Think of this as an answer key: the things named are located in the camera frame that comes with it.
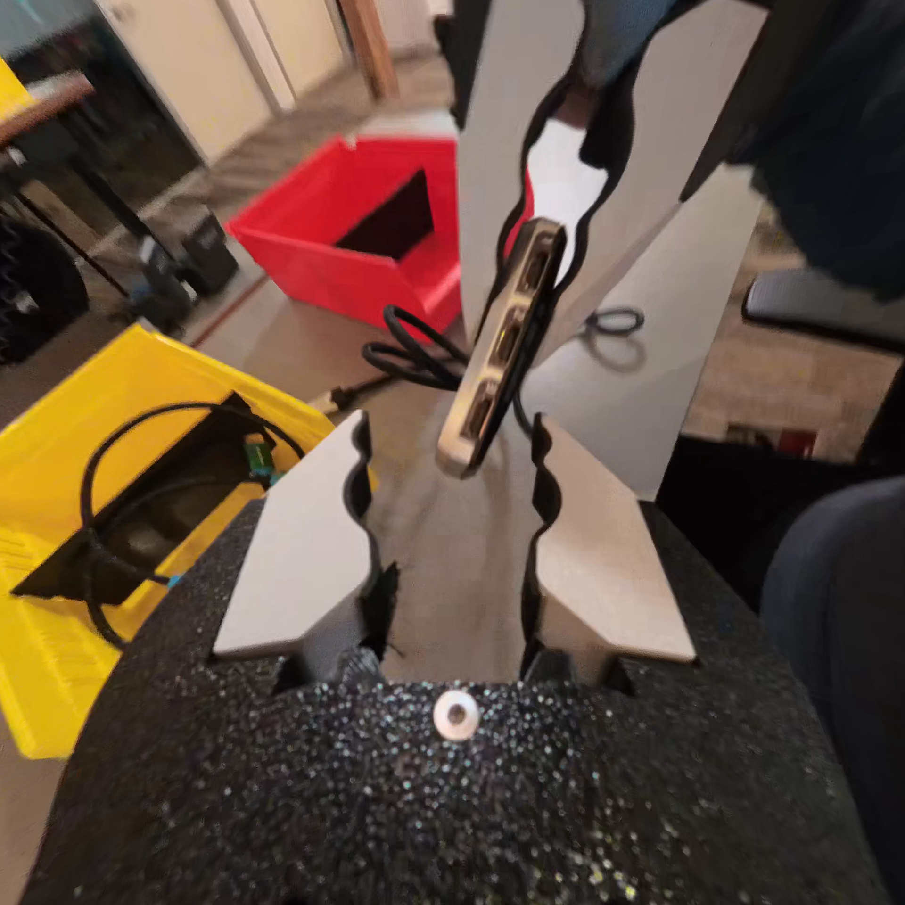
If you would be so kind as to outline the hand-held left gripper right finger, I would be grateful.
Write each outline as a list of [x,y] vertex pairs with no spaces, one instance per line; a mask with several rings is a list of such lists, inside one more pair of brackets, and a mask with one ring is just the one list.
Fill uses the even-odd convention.
[[692,664],[691,634],[633,490],[547,415],[535,418],[523,673],[552,653],[600,685],[623,658]]

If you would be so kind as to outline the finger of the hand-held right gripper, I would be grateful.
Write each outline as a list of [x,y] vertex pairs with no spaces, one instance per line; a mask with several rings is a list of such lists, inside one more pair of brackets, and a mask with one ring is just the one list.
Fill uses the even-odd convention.
[[498,258],[525,203],[524,148],[567,76],[585,23],[577,1],[491,2],[458,139],[461,315],[476,338]]
[[632,137],[576,226],[572,267],[536,365],[569,342],[679,211],[680,196],[763,29],[749,2],[708,1],[662,25],[630,85]]

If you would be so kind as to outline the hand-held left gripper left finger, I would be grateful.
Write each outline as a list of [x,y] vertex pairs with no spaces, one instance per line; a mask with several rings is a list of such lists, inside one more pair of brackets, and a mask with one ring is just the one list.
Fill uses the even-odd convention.
[[363,600],[378,580],[364,519],[372,457],[366,412],[350,414],[267,491],[214,641],[216,661],[287,657],[326,683],[367,637]]

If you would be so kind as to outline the red plastic bin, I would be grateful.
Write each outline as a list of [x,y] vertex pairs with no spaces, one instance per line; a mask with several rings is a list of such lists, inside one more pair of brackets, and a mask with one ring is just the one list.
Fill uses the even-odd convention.
[[[419,169],[435,232],[401,263],[334,244]],[[292,300],[385,325],[396,305],[439,332],[461,313],[457,141],[439,136],[334,137],[259,196],[227,232]]]

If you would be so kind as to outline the yellow plastic bin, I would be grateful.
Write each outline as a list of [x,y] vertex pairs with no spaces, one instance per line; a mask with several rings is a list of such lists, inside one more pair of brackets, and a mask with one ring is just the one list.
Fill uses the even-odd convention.
[[[266,385],[159,333],[135,326],[110,342],[2,431],[2,713],[22,756],[67,759],[102,687],[122,656],[96,633],[84,602],[16,597],[24,578],[78,525],[85,466],[103,440],[133,417],[186,401],[225,403],[277,424],[309,453],[336,427],[323,403],[311,403]],[[95,479],[93,502],[122,489],[127,460],[149,464],[163,449],[155,430],[146,452],[132,441],[114,453],[111,475]],[[298,457],[273,436],[277,481]],[[235,489],[163,563],[164,576],[185,573],[241,509],[264,501],[266,490]],[[102,605],[128,642],[174,589],[142,583],[118,606]]]

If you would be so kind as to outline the black divider of red bin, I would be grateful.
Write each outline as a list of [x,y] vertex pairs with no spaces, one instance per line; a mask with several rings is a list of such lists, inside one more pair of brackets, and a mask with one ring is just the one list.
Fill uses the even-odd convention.
[[434,232],[427,175],[421,168],[334,246],[341,251],[401,263]]

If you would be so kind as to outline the black divider of yellow bin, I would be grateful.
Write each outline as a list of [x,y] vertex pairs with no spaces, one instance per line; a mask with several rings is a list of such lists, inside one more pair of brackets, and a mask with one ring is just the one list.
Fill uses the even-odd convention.
[[14,596],[84,602],[90,592],[97,604],[122,605],[142,578],[164,574],[164,560],[235,489],[246,483],[265,486],[264,478],[253,476],[245,445],[258,437],[271,452],[276,447],[271,433],[221,410],[187,415],[189,427],[182,436],[173,433],[176,413],[161,414],[133,428],[103,456],[96,480],[111,475],[114,453],[127,453],[129,443],[142,444],[144,436],[150,452],[155,430],[164,433],[163,449],[152,454],[149,464],[127,460],[123,488],[108,502],[94,498],[94,530],[106,553],[78,525],[14,584]]

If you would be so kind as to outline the person's torso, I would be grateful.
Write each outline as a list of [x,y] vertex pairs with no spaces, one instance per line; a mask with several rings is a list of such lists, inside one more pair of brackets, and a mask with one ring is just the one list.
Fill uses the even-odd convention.
[[839,2],[779,104],[730,161],[810,266],[904,293],[904,3]]

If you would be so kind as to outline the person's leg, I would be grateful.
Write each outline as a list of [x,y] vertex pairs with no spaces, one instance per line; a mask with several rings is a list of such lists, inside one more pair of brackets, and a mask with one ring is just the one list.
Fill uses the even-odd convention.
[[889,896],[903,903],[903,477],[803,512],[766,572],[760,613],[831,740]]

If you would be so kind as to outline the black battery charger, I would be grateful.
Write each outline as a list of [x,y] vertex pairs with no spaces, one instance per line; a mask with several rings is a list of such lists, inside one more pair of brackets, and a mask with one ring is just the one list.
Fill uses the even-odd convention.
[[142,280],[131,295],[134,313],[160,332],[181,334],[197,294],[182,279],[180,264],[154,236],[142,238],[138,255]]
[[201,298],[220,293],[239,270],[216,215],[204,210],[181,240],[180,274]]

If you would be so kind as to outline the black office chair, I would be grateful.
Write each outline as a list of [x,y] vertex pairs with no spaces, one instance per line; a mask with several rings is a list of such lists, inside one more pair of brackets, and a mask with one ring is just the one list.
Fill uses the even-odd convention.
[[84,279],[51,233],[1,217],[1,364],[25,362],[89,311]]

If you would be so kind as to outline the wooden topped work table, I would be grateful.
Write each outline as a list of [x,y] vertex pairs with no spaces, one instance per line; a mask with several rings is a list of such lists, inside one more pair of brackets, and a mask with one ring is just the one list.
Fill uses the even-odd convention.
[[2,112],[1,148],[11,145],[27,131],[75,107],[95,93],[82,72],[70,71],[25,86],[29,98]]

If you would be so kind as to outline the wooden post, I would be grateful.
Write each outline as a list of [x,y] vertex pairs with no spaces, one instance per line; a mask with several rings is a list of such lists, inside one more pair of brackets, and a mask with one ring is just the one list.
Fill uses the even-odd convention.
[[400,88],[374,1],[338,1],[359,69],[375,100],[398,99]]

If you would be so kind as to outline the white wall cabinet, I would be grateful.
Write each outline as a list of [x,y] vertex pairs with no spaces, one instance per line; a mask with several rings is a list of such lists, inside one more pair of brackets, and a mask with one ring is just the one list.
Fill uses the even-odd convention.
[[95,5],[205,165],[349,62],[337,2]]

